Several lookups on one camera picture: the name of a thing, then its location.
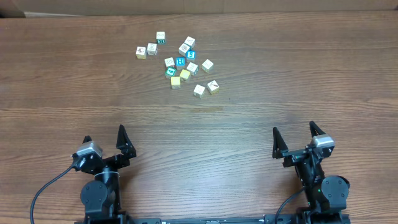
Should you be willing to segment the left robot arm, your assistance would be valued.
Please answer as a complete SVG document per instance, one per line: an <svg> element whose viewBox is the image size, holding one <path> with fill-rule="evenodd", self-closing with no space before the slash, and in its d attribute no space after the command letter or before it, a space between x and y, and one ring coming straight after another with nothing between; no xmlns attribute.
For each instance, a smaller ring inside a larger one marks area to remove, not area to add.
<svg viewBox="0 0 398 224"><path fill-rule="evenodd" d="M94 176L94 180L85 184L80 199L85 206L84 223L130 223L132 218L121 210L121 191L119 169L130 166L130 160L136 157L136 149L128 138L123 125L119 126L116 148L121 152L115 156L103 158L103 150L85 136L82 145L72 155L72 167Z"/></svg>

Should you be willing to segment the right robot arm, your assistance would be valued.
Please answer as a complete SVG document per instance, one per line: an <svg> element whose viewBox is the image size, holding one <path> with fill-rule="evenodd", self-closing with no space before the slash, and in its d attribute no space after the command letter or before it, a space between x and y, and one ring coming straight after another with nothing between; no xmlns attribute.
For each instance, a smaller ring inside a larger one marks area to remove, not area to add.
<svg viewBox="0 0 398 224"><path fill-rule="evenodd" d="M346 209L349 181L339 175L325 176L321 162L330 157L335 148L333 138L320 129L314 121L309 122L312 140L305 148L290 151L280 131L274 127L274 159L283 159L284 167L294 167L302 188L291 195L279 207L271 219L274 223L336 223L348 224L350 219L342 211ZM290 218L281 217L283 208L301 193L306 195L308 206L300 207Z"/></svg>

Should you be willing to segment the blue symbol block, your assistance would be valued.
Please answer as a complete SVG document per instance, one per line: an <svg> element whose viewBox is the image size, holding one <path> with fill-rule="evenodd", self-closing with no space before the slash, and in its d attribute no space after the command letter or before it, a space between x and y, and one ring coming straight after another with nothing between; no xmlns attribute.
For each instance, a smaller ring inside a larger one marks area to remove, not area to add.
<svg viewBox="0 0 398 224"><path fill-rule="evenodd" d="M186 58L185 57L177 57L175 59L175 66L177 70L182 70L186 66Z"/></svg>

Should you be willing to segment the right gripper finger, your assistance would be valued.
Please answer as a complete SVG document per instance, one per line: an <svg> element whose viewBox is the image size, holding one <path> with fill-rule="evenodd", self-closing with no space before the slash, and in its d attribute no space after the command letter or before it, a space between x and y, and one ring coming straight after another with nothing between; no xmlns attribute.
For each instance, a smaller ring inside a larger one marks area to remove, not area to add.
<svg viewBox="0 0 398 224"><path fill-rule="evenodd" d="M312 137L325 134L325 132L322 129L320 129L319 126L314 121L310 121L309 126Z"/></svg>
<svg viewBox="0 0 398 224"><path fill-rule="evenodd" d="M272 150L272 157L274 159L283 158L284 153L289 151L280 131L277 127L273 127L273 150Z"/></svg>

